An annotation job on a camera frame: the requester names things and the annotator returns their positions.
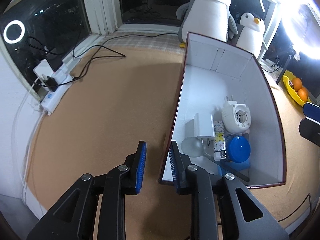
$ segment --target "dark window glass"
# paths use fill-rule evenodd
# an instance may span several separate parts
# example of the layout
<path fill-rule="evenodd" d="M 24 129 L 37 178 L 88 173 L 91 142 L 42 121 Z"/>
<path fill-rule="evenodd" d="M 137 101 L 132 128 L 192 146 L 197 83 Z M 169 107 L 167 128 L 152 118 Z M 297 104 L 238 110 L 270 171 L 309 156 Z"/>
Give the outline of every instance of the dark window glass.
<path fill-rule="evenodd" d="M 14 24 L 7 28 L 6 33 L 4 30 L 15 20 L 23 24 L 25 34 L 20 41 L 12 44 L 4 38 L 7 37 L 10 41 L 18 39 L 21 27 Z M 90 33 L 83 0 L 22 0 L 1 16 L 0 29 L 16 66 L 25 77 L 27 73 L 27 80 L 33 81 L 36 79 L 33 69 L 42 59 L 47 59 L 56 70 L 61 65 L 61 60 L 75 46 L 77 38 L 80 36 L 80 42 Z M 35 49 L 28 43 L 57 55 Z"/>
<path fill-rule="evenodd" d="M 122 21 L 127 23 L 151 23 L 180 26 L 177 20 L 176 10 L 190 0 L 120 0 Z M 260 0 L 231 0 L 230 12 L 237 23 L 246 12 L 256 14 L 265 19 L 270 2 L 262 0 L 265 11 L 263 11 Z"/>
<path fill-rule="evenodd" d="M 246 12 L 250 12 L 254 16 L 260 17 L 262 18 L 262 20 L 265 20 L 270 2 L 267 0 L 261 1 L 264 7 L 264 11 L 262 9 L 260 0 L 231 0 L 229 9 L 236 23 L 240 24 L 240 18 Z"/>

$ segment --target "white cardboard box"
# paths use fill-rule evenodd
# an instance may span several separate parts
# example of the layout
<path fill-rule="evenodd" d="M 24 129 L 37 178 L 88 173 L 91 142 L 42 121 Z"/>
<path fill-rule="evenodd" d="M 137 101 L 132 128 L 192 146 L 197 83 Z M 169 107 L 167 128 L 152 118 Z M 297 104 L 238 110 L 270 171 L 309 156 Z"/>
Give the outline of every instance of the white cardboard box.
<path fill-rule="evenodd" d="M 180 145 L 194 136 L 196 113 L 212 114 L 222 120 L 226 96 L 246 104 L 251 113 L 250 168 L 242 171 L 250 178 L 248 188 L 274 187 L 286 182 L 286 153 L 278 109 L 269 84 L 256 58 L 225 42 L 189 33 L 181 82 L 177 91 L 177 111 L 166 136 L 160 183 L 172 184 L 168 150 L 171 141 Z M 217 174 L 217 165 L 206 157 L 190 158 L 193 164 Z"/>

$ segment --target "wall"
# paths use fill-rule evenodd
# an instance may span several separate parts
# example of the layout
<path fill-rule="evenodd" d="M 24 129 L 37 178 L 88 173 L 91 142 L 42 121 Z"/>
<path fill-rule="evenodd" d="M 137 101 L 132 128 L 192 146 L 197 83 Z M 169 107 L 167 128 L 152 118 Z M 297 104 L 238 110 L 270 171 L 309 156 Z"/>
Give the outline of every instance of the wall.
<path fill-rule="evenodd" d="M 17 162 L 12 156 L 11 131 L 15 114 L 26 92 L 0 51 L 0 194 L 16 198 L 21 198 L 22 182 Z M 29 96 L 21 110 L 15 137 L 21 171 L 24 170 L 28 141 L 40 114 L 39 102 Z"/>

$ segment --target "small penguin plush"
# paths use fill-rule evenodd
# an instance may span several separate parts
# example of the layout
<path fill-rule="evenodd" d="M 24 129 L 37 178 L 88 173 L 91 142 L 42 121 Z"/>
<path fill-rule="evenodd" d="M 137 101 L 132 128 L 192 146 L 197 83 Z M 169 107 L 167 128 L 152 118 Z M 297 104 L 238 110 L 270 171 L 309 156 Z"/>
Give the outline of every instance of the small penguin plush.
<path fill-rule="evenodd" d="M 185 43 L 188 32 L 227 41 L 228 26 L 238 34 L 236 22 L 230 15 L 230 4 L 231 0 L 191 0 L 181 5 L 176 13 L 177 18 L 183 20 L 178 32 L 179 41 Z"/>
<path fill-rule="evenodd" d="M 236 46 L 251 52 L 257 58 L 260 54 L 261 46 L 266 48 L 263 41 L 265 25 L 262 19 L 254 17 L 252 13 L 244 13 L 240 19 L 242 31 L 237 37 Z"/>

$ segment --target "power adapter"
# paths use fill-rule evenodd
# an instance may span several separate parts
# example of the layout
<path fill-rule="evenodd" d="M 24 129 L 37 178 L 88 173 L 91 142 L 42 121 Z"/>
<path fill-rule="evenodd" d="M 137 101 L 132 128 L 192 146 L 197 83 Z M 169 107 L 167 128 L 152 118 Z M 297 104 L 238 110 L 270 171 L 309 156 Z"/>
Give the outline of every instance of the power adapter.
<path fill-rule="evenodd" d="M 43 82 L 52 92 L 55 92 L 58 88 L 58 83 L 52 77 L 44 78 Z"/>

